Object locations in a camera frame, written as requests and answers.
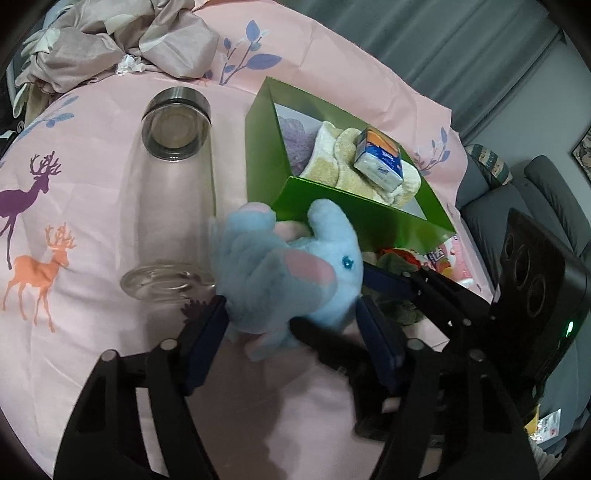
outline white tissue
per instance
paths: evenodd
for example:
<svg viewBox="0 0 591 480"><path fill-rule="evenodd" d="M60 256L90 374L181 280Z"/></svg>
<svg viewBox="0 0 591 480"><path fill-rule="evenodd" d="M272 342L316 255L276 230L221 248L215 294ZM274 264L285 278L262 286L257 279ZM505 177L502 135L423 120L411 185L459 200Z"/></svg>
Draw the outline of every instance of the white tissue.
<svg viewBox="0 0 591 480"><path fill-rule="evenodd" d="M142 59L140 57L126 55L117 65L115 74L121 76L125 75L126 73L143 72L145 69L146 65L142 63Z"/></svg>

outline bed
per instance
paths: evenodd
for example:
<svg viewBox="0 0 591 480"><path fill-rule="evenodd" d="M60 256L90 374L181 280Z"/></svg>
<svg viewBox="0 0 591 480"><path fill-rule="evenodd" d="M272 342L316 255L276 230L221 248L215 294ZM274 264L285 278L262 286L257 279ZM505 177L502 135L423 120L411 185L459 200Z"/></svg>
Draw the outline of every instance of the bed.
<svg viewBox="0 0 591 480"><path fill-rule="evenodd" d="M220 216L246 201L244 118L265 76L274 76L371 123L398 140L418 168L429 166L427 181L457 229L472 288L491 299L455 207L467 159L450 129L448 109L350 42L273 2L216 2L196 13L220 34L211 71L186 82L212 106ZM251 22L261 37L258 53L279 62L222 77L229 54L224 39L240 43ZM239 48L246 57L244 42ZM156 93L179 83L143 73L79 87L55 101L2 159L0 191L20 190L18 197L26 200L14 200L14 208L2 214L14 228L10 238L0 238L0 288L7 293L0 313L0 408L50 475L69 414L100 353L146 351L182 326L177 309L147 307L125 296L116 270L119 193L139 120ZM450 152L445 162L444 151ZM59 262L51 277L19 266L51 264L56 250L67 262ZM49 282L45 291L37 286L41 280ZM428 321L411 332L432 346L446 341ZM147 399L138 396L151 463L164 471ZM251 363L241 345L224 343L207 384L189 404L224 479L361 480L381 451L380 444L353 436L346 381L300 350Z"/></svg>

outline pink ear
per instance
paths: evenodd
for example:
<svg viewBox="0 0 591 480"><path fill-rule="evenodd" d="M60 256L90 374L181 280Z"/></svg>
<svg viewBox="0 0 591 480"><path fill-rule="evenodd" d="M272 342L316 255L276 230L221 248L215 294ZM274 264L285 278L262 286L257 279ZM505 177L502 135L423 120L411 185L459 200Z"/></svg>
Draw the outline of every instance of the pink ear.
<svg viewBox="0 0 591 480"><path fill-rule="evenodd" d="M296 250L286 249L284 253L287 270L296 278L327 285L336 281L335 269L319 257Z"/></svg>
<svg viewBox="0 0 591 480"><path fill-rule="evenodd" d="M271 210L271 207L269 207L265 203L251 202L251 203L247 203L245 205L242 205L238 210L240 210L241 212L246 212L246 211L253 212L254 211L254 212L267 213Z"/></svg>
<svg viewBox="0 0 591 480"><path fill-rule="evenodd" d="M305 223L292 220L277 222L273 231L284 242L293 242L293 240L298 240L298 238L302 238L303 236L312 236L310 229Z"/></svg>

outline green box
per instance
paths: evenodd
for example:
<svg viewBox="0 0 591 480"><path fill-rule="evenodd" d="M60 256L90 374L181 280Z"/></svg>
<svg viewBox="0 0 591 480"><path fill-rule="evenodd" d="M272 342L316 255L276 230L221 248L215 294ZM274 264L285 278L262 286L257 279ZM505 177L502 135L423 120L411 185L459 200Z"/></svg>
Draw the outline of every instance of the green box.
<svg viewBox="0 0 591 480"><path fill-rule="evenodd" d="M341 129L355 127L363 130L370 126L310 93L267 77L246 116L249 202L270 205L278 220L306 222L308 208L314 200L330 199L343 209L351 221L363 251L404 247L425 254L454 234L445 210L424 179L415 198L427 220L343 190L294 177L275 104L320 121L329 121ZM402 158L412 163L402 146L400 151Z"/></svg>

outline blue plush toy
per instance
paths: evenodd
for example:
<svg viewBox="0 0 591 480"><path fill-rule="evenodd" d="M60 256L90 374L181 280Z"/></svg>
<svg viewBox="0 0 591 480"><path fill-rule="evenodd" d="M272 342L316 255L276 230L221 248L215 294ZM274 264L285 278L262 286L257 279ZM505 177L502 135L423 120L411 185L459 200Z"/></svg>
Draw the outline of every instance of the blue plush toy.
<svg viewBox="0 0 591 480"><path fill-rule="evenodd" d="M212 264L219 295L227 298L230 338L259 334L246 347L259 360L295 344L290 318L307 317L334 330L353 318L363 261L357 236L342 210L316 200L308 211L314 236L287 242L275 233L275 212L248 203L213 236Z"/></svg>

